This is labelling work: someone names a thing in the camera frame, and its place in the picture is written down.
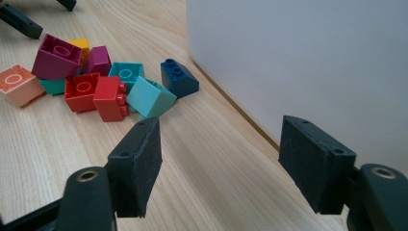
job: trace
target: white wall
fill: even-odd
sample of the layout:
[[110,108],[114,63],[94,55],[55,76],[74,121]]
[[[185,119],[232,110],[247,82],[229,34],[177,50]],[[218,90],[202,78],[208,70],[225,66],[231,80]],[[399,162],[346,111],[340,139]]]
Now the white wall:
[[308,119],[408,172],[408,1],[188,0],[196,62],[277,142]]

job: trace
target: navy blue lego brick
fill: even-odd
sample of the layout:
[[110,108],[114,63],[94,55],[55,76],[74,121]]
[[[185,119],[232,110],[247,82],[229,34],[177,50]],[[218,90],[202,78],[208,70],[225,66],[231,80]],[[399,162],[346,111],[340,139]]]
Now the navy blue lego brick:
[[162,83],[177,99],[198,92],[199,82],[185,66],[172,59],[160,64],[162,68]]

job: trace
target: wood grain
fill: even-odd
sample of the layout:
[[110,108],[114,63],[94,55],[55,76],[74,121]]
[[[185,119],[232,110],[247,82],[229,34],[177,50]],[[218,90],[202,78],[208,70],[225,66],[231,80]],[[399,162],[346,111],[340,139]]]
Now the wood grain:
[[[186,2],[78,1],[72,13],[57,1],[5,1],[44,28],[29,39],[0,22],[0,69],[31,69],[45,34],[106,45],[113,62],[141,62],[161,83],[160,63],[173,58],[200,91],[161,116],[163,165],[144,219],[119,219],[120,230],[345,230],[345,216],[315,215],[277,162],[277,151],[204,77],[189,56]],[[140,121],[104,123],[74,114],[60,95],[24,108],[0,99],[0,213],[10,222],[63,195],[67,177],[104,166],[108,154]]]

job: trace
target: magenta lego brick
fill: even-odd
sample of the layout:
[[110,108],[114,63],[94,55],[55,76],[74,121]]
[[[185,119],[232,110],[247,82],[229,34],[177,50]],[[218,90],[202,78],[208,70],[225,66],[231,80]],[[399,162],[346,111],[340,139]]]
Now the magenta lego brick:
[[47,34],[38,49],[32,73],[47,80],[73,76],[79,67],[81,52],[81,48]]
[[83,74],[99,73],[101,76],[108,76],[111,67],[106,46],[95,46],[85,59]]

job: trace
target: toy brick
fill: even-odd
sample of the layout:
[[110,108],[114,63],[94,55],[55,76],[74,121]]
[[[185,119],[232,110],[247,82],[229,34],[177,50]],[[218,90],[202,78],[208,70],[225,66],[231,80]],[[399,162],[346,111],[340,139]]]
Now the toy brick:
[[120,82],[126,84],[126,93],[129,93],[136,80],[140,76],[144,77],[143,64],[115,62],[108,76],[119,76]]
[[95,110],[95,94],[99,73],[67,77],[65,79],[64,100],[73,113]]
[[88,40],[86,38],[79,38],[79,39],[69,40],[68,43],[81,48],[82,53],[81,53],[80,66],[83,66],[85,58],[89,54]]
[[81,61],[81,48],[59,38],[45,35],[33,65],[40,79],[56,80],[73,76]]
[[99,73],[108,76],[112,64],[106,46],[93,47],[84,62],[84,74]]
[[129,115],[126,105],[126,85],[119,77],[100,77],[93,103],[104,122],[122,121]]
[[45,89],[47,94],[62,94],[65,92],[65,78],[58,80],[40,79],[39,83]]
[[22,107],[44,94],[38,79],[17,64],[0,73],[0,96],[16,107]]
[[126,101],[141,118],[161,116],[176,101],[177,96],[156,82],[139,77],[130,90]]
[[172,59],[161,63],[162,83],[177,99],[199,90],[199,82],[185,66]]

